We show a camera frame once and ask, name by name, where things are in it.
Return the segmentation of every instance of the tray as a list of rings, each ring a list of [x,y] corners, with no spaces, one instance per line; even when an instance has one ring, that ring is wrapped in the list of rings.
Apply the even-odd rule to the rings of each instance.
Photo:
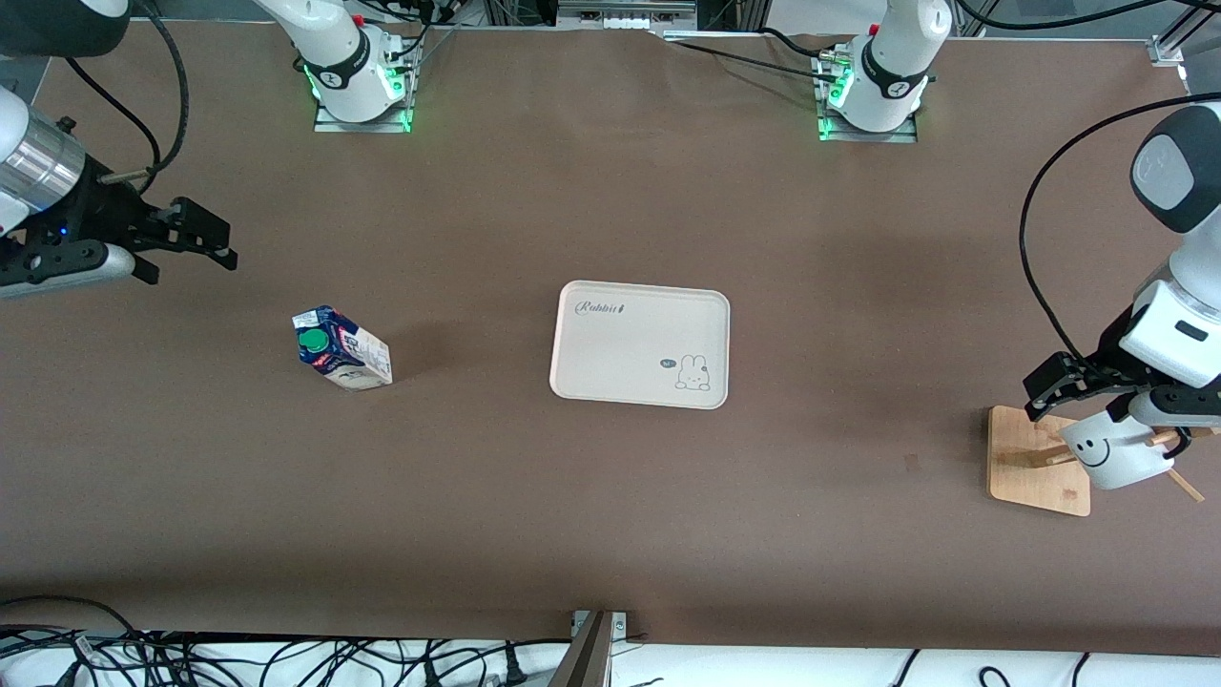
[[[551,389],[564,399],[711,411],[729,395],[729,299],[573,281],[559,292]]]

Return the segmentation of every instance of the wooden base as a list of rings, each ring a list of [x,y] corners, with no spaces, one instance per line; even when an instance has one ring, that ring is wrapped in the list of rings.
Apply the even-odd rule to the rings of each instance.
[[[996,406],[988,414],[988,495],[1065,515],[1089,515],[1089,476],[1076,460],[1045,464],[1062,447],[1060,431],[1076,421]]]

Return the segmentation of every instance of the smiley face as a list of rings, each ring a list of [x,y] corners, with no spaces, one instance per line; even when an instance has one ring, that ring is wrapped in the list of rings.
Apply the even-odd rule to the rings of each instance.
[[[1106,459],[1111,458],[1111,441],[1103,439],[1101,444],[1098,444],[1093,439],[1085,439],[1084,442],[1078,442],[1074,447],[1077,449],[1077,460],[1085,464],[1088,467],[1101,467],[1106,462]]]

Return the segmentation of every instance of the metal bracket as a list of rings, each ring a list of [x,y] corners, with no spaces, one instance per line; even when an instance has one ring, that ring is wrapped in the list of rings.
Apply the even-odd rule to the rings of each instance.
[[[403,38],[387,34],[386,50],[396,52],[403,49]],[[420,87],[420,63],[424,55],[424,41],[416,41],[415,48],[402,57],[387,62],[386,83],[394,90],[400,90],[403,98],[386,109],[385,112],[366,122],[346,122],[337,120],[322,106],[317,96],[317,87],[313,81],[314,100],[317,110],[314,112],[314,131],[324,133],[410,133],[411,120],[415,117],[415,92]]]
[[[1221,0],[1210,0],[1210,5],[1221,9]],[[1214,12],[1201,7],[1188,7],[1166,27],[1166,31],[1145,41],[1149,61],[1155,67],[1177,67],[1183,63],[1183,44],[1197,31],[1209,23]]]
[[[1179,48],[1167,49],[1160,35],[1145,40],[1149,61],[1155,67],[1177,67],[1183,63],[1183,51]]]
[[[547,687],[606,687],[609,682],[610,643],[628,638],[628,614],[576,611],[575,638]]]
[[[852,126],[839,110],[832,106],[830,101],[841,96],[841,89],[847,88],[851,77],[850,48],[847,43],[839,43],[833,48],[819,51],[817,57],[810,59],[810,66],[814,73],[832,74],[836,78],[834,83],[821,79],[811,79],[814,84],[814,109],[818,112],[818,139],[819,140],[856,140],[868,143],[916,143],[916,116],[907,115],[904,123],[894,131],[883,133],[863,131]]]
[[[573,611],[573,630],[571,630],[573,637],[576,637],[576,635],[581,631],[581,627],[585,625],[585,621],[586,619],[590,617],[591,613],[593,611]],[[628,614],[621,611],[612,611],[610,641],[623,642],[626,638],[628,638]]]

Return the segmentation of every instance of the green bottle cap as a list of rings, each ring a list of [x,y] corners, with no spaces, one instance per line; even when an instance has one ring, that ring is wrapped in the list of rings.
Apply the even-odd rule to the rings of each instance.
[[[321,354],[322,351],[326,351],[331,339],[321,328],[310,328],[300,332],[300,334],[297,336],[297,342],[300,343],[300,345],[304,347],[310,354]]]

